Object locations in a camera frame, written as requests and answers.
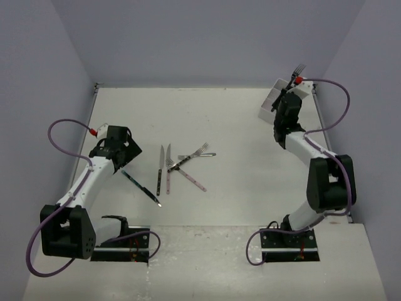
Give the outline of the green handled fork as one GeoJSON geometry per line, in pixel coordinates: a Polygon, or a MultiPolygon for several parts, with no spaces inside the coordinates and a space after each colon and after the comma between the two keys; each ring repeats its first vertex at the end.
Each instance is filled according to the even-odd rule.
{"type": "Polygon", "coordinates": [[[279,94],[279,96],[277,97],[277,99],[273,102],[272,104],[272,108],[271,108],[271,112],[274,112],[275,110],[278,109],[279,103],[282,99],[282,97],[288,92],[288,90],[292,87],[294,81],[300,76],[301,72],[306,68],[306,65],[304,64],[299,64],[295,70],[292,72],[291,74],[291,79],[288,82],[288,84],[281,89],[281,92],[279,94]]]}

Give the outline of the black handled knife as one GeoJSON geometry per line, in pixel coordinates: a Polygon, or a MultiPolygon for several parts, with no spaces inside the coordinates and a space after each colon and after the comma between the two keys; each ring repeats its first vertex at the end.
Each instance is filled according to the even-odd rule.
{"type": "Polygon", "coordinates": [[[164,168],[165,162],[165,151],[164,146],[160,146],[160,156],[159,156],[159,169],[158,169],[158,177],[157,177],[157,196],[160,195],[161,181],[162,181],[162,170],[164,168]]]}

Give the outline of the green handled knife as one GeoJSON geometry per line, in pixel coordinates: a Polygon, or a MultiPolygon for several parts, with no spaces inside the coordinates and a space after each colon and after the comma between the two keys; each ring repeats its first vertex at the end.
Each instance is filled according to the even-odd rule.
{"type": "Polygon", "coordinates": [[[142,186],[139,184],[131,175],[129,175],[125,170],[121,170],[121,173],[129,180],[131,181],[136,187],[138,187],[143,193],[145,193],[158,207],[162,207],[160,201],[157,199],[157,197],[150,192],[146,187],[142,186]]]}

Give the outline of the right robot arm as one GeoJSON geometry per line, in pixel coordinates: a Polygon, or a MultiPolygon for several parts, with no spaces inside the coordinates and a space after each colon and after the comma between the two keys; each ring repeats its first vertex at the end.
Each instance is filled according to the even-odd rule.
{"type": "Polygon", "coordinates": [[[302,232],[313,229],[328,216],[345,216],[355,204],[353,161],[337,155],[309,138],[298,122],[302,99],[287,93],[274,118],[274,139],[308,167],[306,201],[286,215],[276,231],[281,242],[294,246],[302,232]]]}

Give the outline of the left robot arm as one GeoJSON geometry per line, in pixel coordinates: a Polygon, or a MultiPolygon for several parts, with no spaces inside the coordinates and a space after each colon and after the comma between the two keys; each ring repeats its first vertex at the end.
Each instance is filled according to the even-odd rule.
{"type": "Polygon", "coordinates": [[[89,161],[71,189],[54,205],[40,212],[41,246],[47,256],[88,259],[96,246],[110,240],[129,242],[130,230],[122,216],[91,219],[89,210],[103,185],[141,153],[128,127],[110,125],[90,151],[89,161]]]}

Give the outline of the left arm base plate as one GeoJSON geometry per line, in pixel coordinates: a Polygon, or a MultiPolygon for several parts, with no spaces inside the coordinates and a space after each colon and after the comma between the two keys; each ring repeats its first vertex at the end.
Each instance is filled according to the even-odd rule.
{"type": "Polygon", "coordinates": [[[148,263],[149,241],[149,233],[115,242],[107,242],[101,237],[96,240],[90,261],[148,263]]]}

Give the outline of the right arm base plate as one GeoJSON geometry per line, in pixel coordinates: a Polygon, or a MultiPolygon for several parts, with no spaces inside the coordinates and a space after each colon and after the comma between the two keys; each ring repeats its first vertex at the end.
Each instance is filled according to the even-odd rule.
{"type": "Polygon", "coordinates": [[[314,230],[298,235],[268,231],[260,234],[260,241],[265,263],[320,261],[314,230]]]}

